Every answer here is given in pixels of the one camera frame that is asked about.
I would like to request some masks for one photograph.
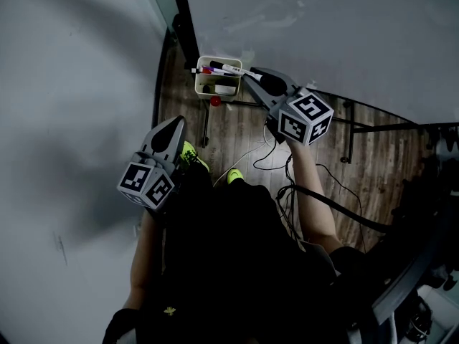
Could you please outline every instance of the wooden floor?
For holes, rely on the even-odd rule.
[[[261,108],[237,105],[211,107],[209,115],[209,143],[202,149],[205,104],[194,92],[194,79],[184,69],[184,56],[180,46],[172,44],[168,50],[163,76],[158,120],[183,115],[188,124],[186,139],[194,144],[200,158],[211,169],[216,181],[232,164],[246,152],[262,145],[263,124],[266,112]],[[253,102],[251,96],[240,88],[238,100]],[[334,108],[335,116],[346,118],[343,100],[323,96]],[[367,125],[388,125],[403,122],[395,116],[356,105],[355,121]],[[316,141],[311,150],[316,162],[325,165],[340,182],[350,188],[361,199],[362,215],[383,224],[392,223],[391,210],[402,194],[403,178],[411,179],[422,170],[421,157],[428,156],[427,133],[418,130],[387,131],[381,133],[356,134],[352,164],[340,162],[347,155],[349,126],[333,121],[325,135]],[[268,188],[273,198],[278,189],[288,185],[283,169],[261,171],[252,166],[257,159],[270,150],[268,145],[244,157],[237,168],[244,174],[246,182]],[[285,164],[290,151],[284,143],[278,145],[273,154],[257,166],[274,168]],[[354,195],[342,189],[323,167],[318,167],[325,195],[346,208],[359,213],[359,203]],[[333,210],[340,240],[348,246],[364,251],[359,224]],[[299,231],[298,213],[295,213],[295,228]],[[366,250],[374,246],[380,234],[362,227]]]

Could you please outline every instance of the white basket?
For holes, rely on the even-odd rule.
[[[242,69],[242,63],[238,59],[228,59],[228,58],[223,58],[223,57],[212,57],[212,56],[201,56],[198,60],[197,67],[210,66],[210,62],[212,60],[221,62],[222,64],[228,64],[234,67],[238,67],[239,69]],[[210,93],[203,92],[205,85],[215,86],[215,82],[222,78],[225,78],[228,82],[234,83],[234,86],[236,87],[236,93],[234,95],[220,95],[212,91]],[[194,90],[196,91],[196,94],[198,94],[198,97],[203,100],[209,100],[210,98],[217,95],[223,100],[232,101],[237,97],[237,93],[239,93],[240,83],[241,83],[241,79],[238,76],[228,77],[224,75],[208,75],[208,74],[196,73],[196,77],[194,79]]]

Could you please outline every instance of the person's arm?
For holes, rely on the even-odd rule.
[[[293,156],[295,183],[323,195],[316,162],[311,149],[298,142],[288,140]],[[335,221],[330,207],[321,201],[297,192],[301,231],[310,243],[320,244],[330,254],[343,245],[336,236]]]
[[[161,275],[161,241],[163,229],[145,211],[141,233],[131,267],[131,293],[123,308],[140,310],[154,283]]]

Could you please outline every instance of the yellow-green sneaker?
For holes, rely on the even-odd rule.
[[[237,168],[229,170],[227,175],[228,185],[237,178],[244,179],[244,176],[242,175],[241,171],[239,171]]]
[[[185,162],[188,166],[195,161],[200,162],[205,168],[207,168],[207,172],[210,172],[209,166],[198,157],[194,146],[192,146],[189,142],[185,140],[184,148],[181,151],[180,158]]]

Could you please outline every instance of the red ball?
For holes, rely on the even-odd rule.
[[[221,103],[222,103],[222,99],[218,95],[215,95],[214,97],[210,99],[210,104],[213,105],[214,107],[220,106]]]

